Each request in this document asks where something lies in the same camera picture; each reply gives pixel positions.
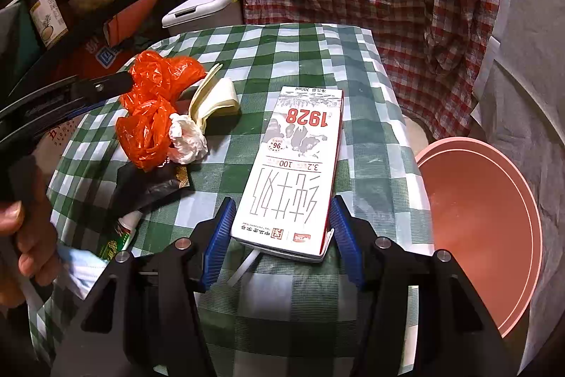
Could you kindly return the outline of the left hand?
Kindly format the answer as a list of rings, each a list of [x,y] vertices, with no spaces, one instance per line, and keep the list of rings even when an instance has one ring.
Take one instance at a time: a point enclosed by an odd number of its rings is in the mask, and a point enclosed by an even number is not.
[[[50,221],[52,205],[38,167],[31,185],[31,199],[26,204],[1,202],[1,236],[15,237],[20,253],[19,273],[33,279],[38,286],[47,287],[57,278],[61,268],[58,232]]]

